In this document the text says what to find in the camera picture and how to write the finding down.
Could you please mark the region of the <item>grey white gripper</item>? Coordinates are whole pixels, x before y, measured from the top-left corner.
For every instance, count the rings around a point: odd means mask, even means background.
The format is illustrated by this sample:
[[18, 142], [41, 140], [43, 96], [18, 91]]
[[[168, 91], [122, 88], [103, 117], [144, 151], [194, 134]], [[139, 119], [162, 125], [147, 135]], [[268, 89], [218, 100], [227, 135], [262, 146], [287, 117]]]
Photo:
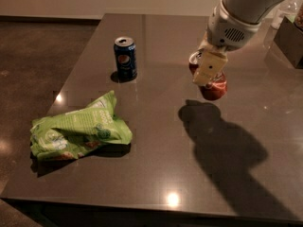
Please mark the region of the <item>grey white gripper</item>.
[[208, 19], [205, 35], [199, 45], [201, 50], [192, 54], [193, 82], [206, 86], [213, 79], [215, 82], [226, 81], [222, 70], [227, 64], [227, 56], [208, 50], [238, 50], [248, 43], [259, 28], [260, 23], [250, 24], [234, 17], [221, 0]]

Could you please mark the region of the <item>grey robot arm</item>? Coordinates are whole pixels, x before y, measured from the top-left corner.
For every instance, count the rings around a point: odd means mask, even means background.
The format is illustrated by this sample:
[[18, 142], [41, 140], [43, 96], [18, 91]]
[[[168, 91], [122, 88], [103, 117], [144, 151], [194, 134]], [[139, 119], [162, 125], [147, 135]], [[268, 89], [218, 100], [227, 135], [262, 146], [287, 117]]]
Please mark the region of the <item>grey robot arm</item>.
[[206, 86], [225, 67], [227, 53], [244, 47], [262, 20], [284, 0], [220, 0], [209, 16], [198, 51], [202, 53], [193, 82]]

